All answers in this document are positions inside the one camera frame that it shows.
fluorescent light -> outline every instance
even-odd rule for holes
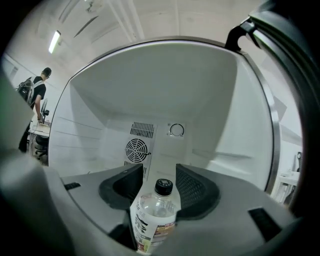
[[[51,54],[53,53],[60,35],[61,35],[61,33],[58,30],[56,32],[54,32],[54,35],[53,35],[53,38],[52,38],[52,41],[51,41],[50,47],[49,47],[49,53],[51,53]]]

bottle cap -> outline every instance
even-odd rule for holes
[[[160,196],[169,196],[174,184],[171,180],[160,178],[156,181],[154,191]]]

bottle label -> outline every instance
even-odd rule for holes
[[[160,218],[145,213],[138,200],[134,223],[134,237],[138,251],[152,253],[174,230],[175,219],[175,215]]]

backpack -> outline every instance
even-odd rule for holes
[[[35,76],[28,78],[24,82],[20,83],[16,89],[16,91],[21,95],[21,97],[29,106],[31,106],[33,103],[32,98],[34,97],[35,88],[44,83],[44,81],[42,80],[34,83],[33,81],[35,80],[35,78]]]

person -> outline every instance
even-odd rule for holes
[[[39,85],[34,87],[33,90],[33,97],[31,100],[31,109],[33,110],[35,107],[35,111],[37,114],[37,119],[38,121],[40,121],[42,119],[41,116],[41,112],[40,112],[40,101],[44,99],[45,94],[46,94],[46,85],[44,83],[44,81],[46,81],[50,75],[51,75],[51,68],[46,67],[42,72],[40,76],[36,76],[36,77],[29,77],[28,79],[33,79],[33,84],[35,85],[36,83],[39,84],[40,81],[43,81],[42,83],[40,83]],[[27,139],[28,139],[28,131],[30,129],[30,123],[28,124],[21,140],[19,143],[19,150],[21,152],[26,152],[27,151]]]

